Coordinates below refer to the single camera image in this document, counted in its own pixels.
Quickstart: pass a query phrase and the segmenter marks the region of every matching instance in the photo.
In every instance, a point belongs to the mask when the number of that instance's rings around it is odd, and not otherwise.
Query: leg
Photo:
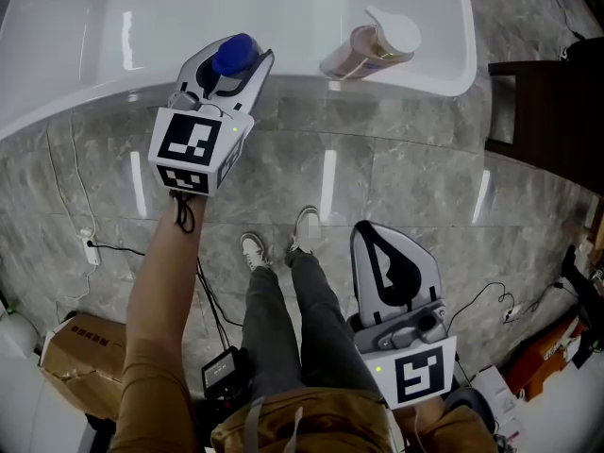
[[[277,276],[264,258],[263,245],[255,237],[259,249],[243,235],[243,252],[252,247],[252,276],[245,298],[246,311],[243,320],[243,343],[249,353],[252,369],[250,393],[252,400],[260,396],[284,393],[304,387],[292,320],[285,309],[283,293]]]
[[[379,388],[352,341],[335,293],[329,288],[308,237],[320,242],[319,216],[306,209],[296,225],[294,244],[286,257],[292,268],[302,315],[302,374],[307,386],[374,391]]]

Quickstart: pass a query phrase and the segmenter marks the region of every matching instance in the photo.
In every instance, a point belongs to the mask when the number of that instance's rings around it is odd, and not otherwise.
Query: electrical cable
[[[86,295],[88,295],[91,292],[91,275],[96,271],[96,269],[98,268],[98,265],[94,265],[93,269],[86,274],[86,286],[87,286],[87,290],[84,294],[79,295],[78,297],[71,297],[70,295],[64,295],[64,298],[69,298],[71,300],[79,300],[81,298],[84,298]]]
[[[59,300],[55,299],[55,315],[57,316],[57,326],[60,324],[59,318]]]
[[[227,115],[229,118],[233,119],[233,116],[231,116],[231,115],[230,115],[230,114],[228,114],[227,112],[224,112],[222,109],[220,109],[220,108],[219,108],[218,106],[216,106],[215,104],[212,104],[211,102],[204,102],[204,103],[202,103],[202,105],[201,105],[201,106],[199,106],[199,108],[201,109],[201,108],[203,108],[204,106],[212,106],[213,108],[217,108],[218,110],[220,110],[220,117],[223,117],[223,116],[226,114],[226,115]]]
[[[552,287],[556,288],[556,289],[565,289],[569,294],[571,294],[575,299],[579,300],[579,297],[575,294],[573,294],[571,291],[569,291],[566,287],[564,287],[564,284],[562,282],[552,282],[548,285],[545,286],[544,290],[539,294],[539,297],[537,297],[537,300],[535,300],[534,302],[532,302],[527,309],[523,312],[523,316],[525,313],[527,313],[529,310],[532,313],[535,313],[537,311],[537,309],[539,309],[539,306],[541,305],[541,301],[544,299],[545,295],[547,294],[547,292],[549,291],[549,289],[551,289]]]
[[[76,140],[74,140],[74,114],[71,112],[69,114],[69,137],[72,141],[72,149],[74,150],[74,165],[75,165],[75,175],[79,181],[79,185],[82,188],[82,192],[84,193],[84,197],[86,198],[86,205],[88,206],[88,212],[92,218],[92,236],[93,239],[96,236],[96,220],[94,219],[94,213],[92,213],[91,200],[88,197],[88,193],[86,193],[86,187],[84,186],[84,181],[82,181],[82,176],[79,173],[79,165],[77,164],[77,151],[76,151]]]
[[[175,223],[177,223],[180,226],[180,228],[182,229],[182,231],[184,233],[191,233],[191,232],[193,232],[194,226],[193,226],[193,229],[191,229],[191,231],[187,231],[187,230],[189,230],[189,228],[186,227],[186,224],[187,224],[187,221],[189,220],[189,218],[193,219],[193,211],[191,210],[191,207],[186,203],[186,201],[183,202],[183,206],[178,206],[178,208],[179,208],[178,216],[181,217],[181,220],[175,221]],[[96,243],[93,243],[91,240],[88,240],[86,242],[86,245],[90,246],[90,247],[94,247],[94,248],[107,248],[110,250],[131,252],[131,253],[134,253],[141,257],[144,257],[144,255],[145,255],[143,252],[139,252],[138,250],[134,250],[133,248],[128,248],[128,247],[124,247],[124,246],[106,245],[106,244],[96,244]],[[233,326],[237,326],[237,327],[242,327],[243,324],[239,324],[239,323],[231,321],[227,318],[225,311],[223,310],[220,303],[218,302],[218,299],[216,298],[214,291],[211,289],[210,283],[208,282],[208,280],[206,279],[206,276],[204,275],[203,268],[201,267],[201,260],[199,259],[199,257],[197,257],[197,262],[195,265],[195,274],[197,275],[197,278],[199,279],[199,282],[201,283],[201,286],[203,287],[204,292],[206,293],[206,297],[208,298],[208,303],[210,304],[210,310],[212,312],[212,315],[214,316],[214,322],[216,323],[216,329],[218,331],[218,336],[220,338],[221,344],[223,345],[223,349],[227,350],[227,348],[230,347],[230,340],[228,339],[227,330],[223,326],[221,319],[218,316],[218,311],[216,309],[218,309],[220,311],[220,313],[223,316],[223,319],[226,322],[228,322],[229,324],[232,324]],[[69,297],[69,298],[79,299],[85,295],[86,294],[83,294],[80,297]],[[199,299],[199,302],[201,304],[201,296],[199,295],[199,291],[197,291],[197,298]],[[56,307],[56,313],[57,313],[57,321],[59,322],[59,309],[58,309],[57,303],[55,303],[55,307]]]
[[[449,333],[449,330],[451,330],[453,321],[457,318],[457,316],[460,315],[464,310],[466,310],[472,304],[474,304],[478,300],[478,298],[482,295],[482,293],[484,291],[486,291],[492,285],[501,285],[501,287],[503,287],[503,294],[498,297],[498,299],[497,299],[498,302],[503,302],[505,300],[505,298],[508,296],[509,298],[512,299],[512,307],[510,308],[510,310],[512,310],[515,307],[516,300],[513,298],[512,294],[506,292],[506,285],[503,282],[490,282],[487,285],[485,285],[484,288],[480,292],[478,292],[478,294],[472,299],[472,302],[470,302],[469,304],[466,304],[461,309],[459,309],[457,312],[455,312],[455,314],[453,314],[453,317],[451,318],[451,322],[449,322],[449,327],[446,329],[447,335]]]
[[[388,416],[387,423],[388,423],[388,430],[390,431],[390,440],[393,443],[394,451],[396,453],[402,453],[403,451],[405,451],[405,445],[404,445],[405,438],[403,438],[403,449],[400,449],[398,447],[398,445],[396,444],[396,440],[394,439],[394,431],[393,431],[392,427],[390,426],[390,416]]]
[[[59,180],[57,178],[57,169],[55,168],[55,161],[53,160],[53,154],[50,151],[50,139],[48,138],[48,126],[49,126],[49,124],[46,124],[46,131],[44,134],[46,134],[46,149],[48,150],[48,158],[50,159],[50,167],[53,170],[53,177],[55,178],[55,186],[57,187],[57,193],[59,194],[59,200],[60,200],[61,205],[63,206],[63,209],[65,210],[65,214],[69,218],[69,221],[71,222],[72,227],[74,228],[75,235],[77,237],[79,237],[79,231],[77,230],[77,226],[74,223],[74,219],[72,218],[72,215],[70,214],[69,210],[67,209],[67,205],[65,204],[65,199],[63,198],[63,194],[60,192]]]
[[[571,26],[568,24],[568,16],[566,15],[566,10],[564,9],[564,7],[562,6],[562,4],[560,3],[560,0],[556,0],[556,3],[558,4],[558,7],[560,7],[560,10],[562,11],[562,14],[564,15],[564,24],[566,25],[566,28],[568,28],[568,30],[580,41],[584,41],[585,37],[583,37],[581,34],[579,34],[576,30],[573,30],[571,28]]]
[[[126,246],[113,246],[113,245],[99,245],[96,243],[92,243],[91,240],[88,240],[86,242],[87,246],[90,246],[92,248],[109,248],[111,250],[118,250],[118,251],[122,251],[122,252],[132,252],[136,255],[140,255],[141,257],[144,257],[144,253],[143,252],[139,252],[137,250],[133,250],[132,248],[128,248]]]
[[[419,445],[420,448],[422,448],[422,451],[424,453],[427,453],[426,450],[424,449],[424,446],[422,445],[422,440],[419,439],[419,434],[417,432],[417,420],[419,418],[419,414],[417,412],[417,408],[415,408],[415,421],[413,422],[415,424],[415,426],[413,427],[413,429],[415,430],[415,439],[417,440],[417,444]]]
[[[461,365],[461,361],[459,359],[456,359],[456,363],[457,363],[458,366],[460,366],[461,373],[463,374],[463,377],[465,378],[465,380],[468,382],[468,386],[472,386],[472,383],[470,382],[470,379],[468,379],[468,375],[466,375],[465,371],[463,370],[463,366]]]
[[[186,233],[193,233],[195,230],[195,217],[193,210],[189,206],[189,201],[195,197],[194,194],[177,192],[170,190],[170,196],[174,199],[174,223],[176,223],[180,229]],[[187,222],[191,222],[191,227],[187,228]]]
[[[445,327],[445,322],[443,322],[443,319],[441,319],[441,317],[438,314],[435,314],[436,316],[436,320],[438,322],[440,322],[441,327],[443,328],[443,330],[445,331],[445,336],[448,338],[449,337],[449,331],[447,330],[447,328]],[[461,359],[460,359],[460,355],[456,352],[455,353],[455,362],[460,366],[461,369],[461,373],[463,374],[463,377],[465,378],[465,380],[468,383],[468,386],[471,386],[472,383],[470,382],[470,379],[468,378],[468,376],[465,374],[465,371],[463,369],[463,366],[461,365]]]

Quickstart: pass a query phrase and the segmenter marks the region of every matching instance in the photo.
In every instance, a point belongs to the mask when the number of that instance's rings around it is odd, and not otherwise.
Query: gray tile floor
[[[337,156],[326,238],[317,255],[340,298],[356,309],[348,251],[351,227],[363,218],[397,227],[436,257],[445,300],[453,313],[490,281],[502,281],[516,302],[529,302],[557,275],[592,194],[524,164],[485,156],[492,121],[510,131],[513,112],[498,100],[486,72],[489,61],[554,59],[573,41],[554,0],[472,0],[478,41],[478,75],[457,98],[349,102],[263,96],[257,127],[243,156],[209,203],[200,256],[227,315],[241,321],[249,272],[239,237],[257,231],[272,247],[281,287],[296,328],[300,317],[282,258],[299,210],[319,206],[325,152]],[[585,36],[601,35],[582,0],[561,0],[569,24]],[[146,162],[156,110],[109,114],[63,113],[0,142],[0,280],[41,331],[78,307],[124,321],[141,265],[127,252],[101,251],[91,275],[76,227],[92,224],[76,175],[69,140],[73,123],[82,180],[98,226],[99,242],[144,251],[168,205]],[[48,131],[50,149],[45,132]],[[139,153],[146,213],[135,199],[132,154]],[[572,299],[552,291],[534,314],[502,325],[499,291],[486,293],[452,330],[466,372],[502,361],[524,337],[564,311]],[[226,325],[234,343],[241,331]],[[199,368],[220,350],[216,325],[203,296],[196,297],[185,332],[190,386],[200,392]]]

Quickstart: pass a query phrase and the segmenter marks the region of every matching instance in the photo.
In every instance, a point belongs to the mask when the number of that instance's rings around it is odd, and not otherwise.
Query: gray pants
[[[277,276],[258,267],[249,281],[243,320],[242,347],[248,350],[252,367],[252,399],[307,386],[379,394],[317,258],[296,250],[286,263],[292,268],[302,315],[302,365]]]

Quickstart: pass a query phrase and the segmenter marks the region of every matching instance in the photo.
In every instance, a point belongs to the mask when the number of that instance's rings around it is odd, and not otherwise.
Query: white sneaker
[[[271,262],[266,258],[266,247],[256,233],[247,232],[241,237],[243,256],[247,266],[253,272],[256,267],[270,267]]]
[[[304,253],[312,253],[321,244],[322,238],[319,210],[315,207],[304,208],[295,222],[290,252],[300,250]]]

